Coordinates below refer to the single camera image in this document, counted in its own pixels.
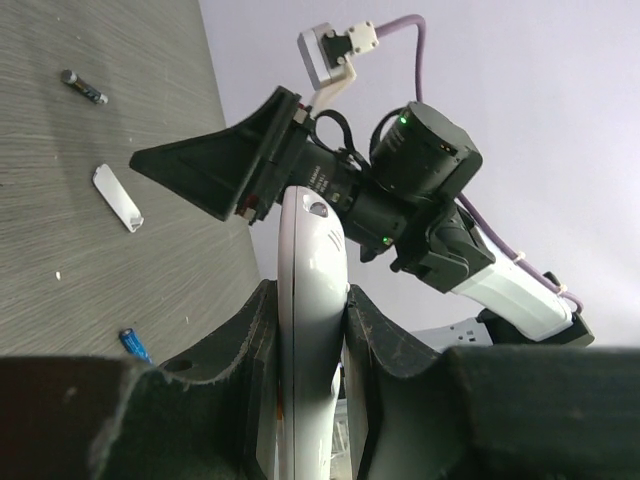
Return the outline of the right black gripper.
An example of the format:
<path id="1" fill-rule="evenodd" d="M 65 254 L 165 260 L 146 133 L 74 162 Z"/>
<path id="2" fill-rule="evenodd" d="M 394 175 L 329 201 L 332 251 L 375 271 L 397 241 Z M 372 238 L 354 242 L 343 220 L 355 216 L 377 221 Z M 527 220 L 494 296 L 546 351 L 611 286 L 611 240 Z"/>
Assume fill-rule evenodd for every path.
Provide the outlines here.
<path id="1" fill-rule="evenodd" d="M 335 110 L 322 115 L 342 130 L 341 147 L 324 144 L 310 108 L 278 86 L 237 125 L 136 151 L 129 166 L 220 221 L 234 213 L 261 221 L 284 202 L 286 188 L 306 187 L 336 212 L 350 240 L 386 250 L 401 238 L 412 208 L 374 181 L 346 118 Z"/>

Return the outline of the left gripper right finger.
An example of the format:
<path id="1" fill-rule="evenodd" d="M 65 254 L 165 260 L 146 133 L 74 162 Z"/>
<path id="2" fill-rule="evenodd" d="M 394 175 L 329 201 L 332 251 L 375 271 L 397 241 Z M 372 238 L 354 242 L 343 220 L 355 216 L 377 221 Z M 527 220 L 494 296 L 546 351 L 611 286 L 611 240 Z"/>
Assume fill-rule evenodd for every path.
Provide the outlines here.
<path id="1" fill-rule="evenodd" d="M 566 346 L 436 352 L 359 287 L 343 317 L 357 479 L 635 479 L 639 353 Z"/>

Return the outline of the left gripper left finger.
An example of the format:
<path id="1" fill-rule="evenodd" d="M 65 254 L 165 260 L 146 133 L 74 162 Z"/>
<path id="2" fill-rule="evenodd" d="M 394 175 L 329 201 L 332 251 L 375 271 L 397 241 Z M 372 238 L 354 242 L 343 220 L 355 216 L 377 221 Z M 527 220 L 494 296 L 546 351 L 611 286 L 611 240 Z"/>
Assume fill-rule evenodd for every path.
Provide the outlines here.
<path id="1" fill-rule="evenodd" d="M 277 288 L 152 365 L 134 357 L 1 361 L 5 479 L 270 479 Z"/>

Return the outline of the white battery cover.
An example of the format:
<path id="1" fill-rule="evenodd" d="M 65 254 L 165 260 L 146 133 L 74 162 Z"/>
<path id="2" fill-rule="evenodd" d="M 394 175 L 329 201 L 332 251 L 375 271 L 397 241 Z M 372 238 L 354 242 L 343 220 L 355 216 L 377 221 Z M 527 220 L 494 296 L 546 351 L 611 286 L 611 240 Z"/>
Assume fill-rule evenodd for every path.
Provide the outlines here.
<path id="1" fill-rule="evenodd" d="M 144 223 L 144 217 L 107 164 L 98 166 L 92 182 L 114 214 L 130 232 L 135 233 Z"/>

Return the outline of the white remote control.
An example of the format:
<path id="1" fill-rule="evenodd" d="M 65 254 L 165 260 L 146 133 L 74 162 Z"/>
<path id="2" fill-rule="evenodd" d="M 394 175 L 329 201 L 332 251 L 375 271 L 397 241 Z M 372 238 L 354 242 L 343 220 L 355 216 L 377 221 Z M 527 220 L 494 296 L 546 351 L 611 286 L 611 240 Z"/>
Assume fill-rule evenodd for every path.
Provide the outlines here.
<path id="1" fill-rule="evenodd" d="M 330 476 L 349 289 L 345 238 L 337 214 L 318 193 L 288 187 L 280 214 L 277 271 L 278 460 L 283 479 Z"/>

